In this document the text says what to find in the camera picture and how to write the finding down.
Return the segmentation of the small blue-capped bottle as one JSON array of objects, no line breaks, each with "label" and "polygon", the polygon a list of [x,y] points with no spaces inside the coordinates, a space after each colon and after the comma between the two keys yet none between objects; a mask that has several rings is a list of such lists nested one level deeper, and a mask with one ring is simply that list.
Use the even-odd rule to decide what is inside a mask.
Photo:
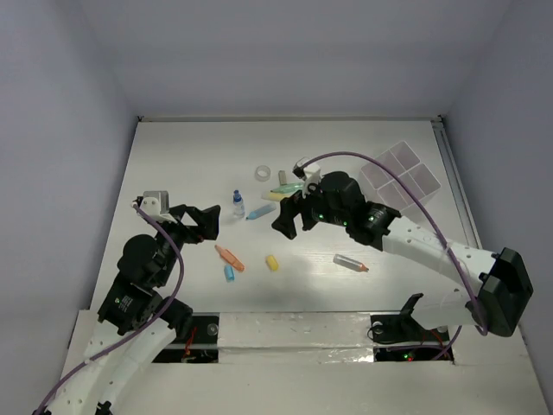
[{"label": "small blue-capped bottle", "polygon": [[233,191],[232,203],[233,203],[235,216],[238,218],[244,218],[245,217],[244,199],[241,193],[237,189]]}]

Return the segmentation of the small grey metal clip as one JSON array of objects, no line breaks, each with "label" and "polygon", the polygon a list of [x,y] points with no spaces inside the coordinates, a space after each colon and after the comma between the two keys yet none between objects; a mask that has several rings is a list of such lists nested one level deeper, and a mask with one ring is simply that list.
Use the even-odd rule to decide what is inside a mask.
[{"label": "small grey metal clip", "polygon": [[284,185],[288,184],[288,179],[287,179],[287,176],[286,176],[286,172],[284,170],[280,170],[278,172],[278,180],[279,180],[279,184],[281,186],[284,186]]}]

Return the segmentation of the clear tape roll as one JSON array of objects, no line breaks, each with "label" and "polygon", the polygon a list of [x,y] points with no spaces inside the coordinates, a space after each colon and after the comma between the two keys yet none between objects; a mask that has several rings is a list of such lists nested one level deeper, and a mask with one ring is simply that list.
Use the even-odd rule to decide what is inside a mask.
[{"label": "clear tape roll", "polygon": [[271,177],[271,170],[266,165],[259,165],[255,169],[254,176],[260,182],[267,182]]}]

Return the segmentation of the grey orange-tipped marker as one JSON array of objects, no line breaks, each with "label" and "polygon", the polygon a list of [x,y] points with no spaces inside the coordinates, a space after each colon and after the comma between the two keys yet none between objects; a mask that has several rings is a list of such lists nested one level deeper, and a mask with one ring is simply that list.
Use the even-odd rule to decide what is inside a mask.
[{"label": "grey orange-tipped marker", "polygon": [[355,259],[351,259],[347,256],[335,254],[333,257],[333,262],[339,266],[345,267],[351,271],[356,272],[367,272],[368,267],[362,262],[359,262]]}]

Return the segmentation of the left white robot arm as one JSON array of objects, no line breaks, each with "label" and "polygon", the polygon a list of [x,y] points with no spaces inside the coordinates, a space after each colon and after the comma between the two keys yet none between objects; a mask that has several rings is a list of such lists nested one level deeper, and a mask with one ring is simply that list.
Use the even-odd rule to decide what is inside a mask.
[{"label": "left white robot arm", "polygon": [[144,369],[171,342],[194,336],[193,310],[175,294],[158,289],[174,268],[181,285],[185,271],[181,249],[215,240],[218,205],[155,207],[153,197],[139,197],[132,207],[156,230],[124,244],[118,274],[99,307],[83,361],[66,373],[35,409],[37,414],[118,414]]}]

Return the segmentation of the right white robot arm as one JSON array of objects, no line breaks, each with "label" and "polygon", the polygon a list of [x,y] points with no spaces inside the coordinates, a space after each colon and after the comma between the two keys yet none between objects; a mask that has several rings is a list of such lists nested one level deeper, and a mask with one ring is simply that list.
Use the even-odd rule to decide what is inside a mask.
[{"label": "right white robot arm", "polygon": [[271,226],[294,239],[296,217],[301,217],[305,231],[319,223],[343,227],[361,245],[408,259],[463,287],[461,293],[435,308],[417,308],[421,294],[412,295],[397,319],[399,332],[409,339],[450,325],[474,325],[510,337],[533,294],[519,252],[507,247],[489,252],[440,240],[437,233],[418,226],[396,209],[367,201],[358,183],[342,171],[326,174],[283,199]]}]

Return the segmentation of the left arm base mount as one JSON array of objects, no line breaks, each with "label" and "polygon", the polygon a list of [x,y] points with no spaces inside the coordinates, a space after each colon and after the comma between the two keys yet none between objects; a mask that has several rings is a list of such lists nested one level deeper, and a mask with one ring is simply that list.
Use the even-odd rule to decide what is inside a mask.
[{"label": "left arm base mount", "polygon": [[219,314],[194,314],[187,335],[163,349],[154,363],[204,364],[219,361]]}]

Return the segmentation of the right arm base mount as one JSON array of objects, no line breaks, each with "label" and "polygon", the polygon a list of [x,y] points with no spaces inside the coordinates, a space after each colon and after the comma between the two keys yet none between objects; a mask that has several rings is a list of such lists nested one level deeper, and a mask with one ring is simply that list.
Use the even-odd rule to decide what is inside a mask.
[{"label": "right arm base mount", "polygon": [[448,331],[424,329],[412,317],[422,297],[422,293],[412,295],[400,311],[371,315],[366,336],[372,341],[376,362],[454,362]]}]

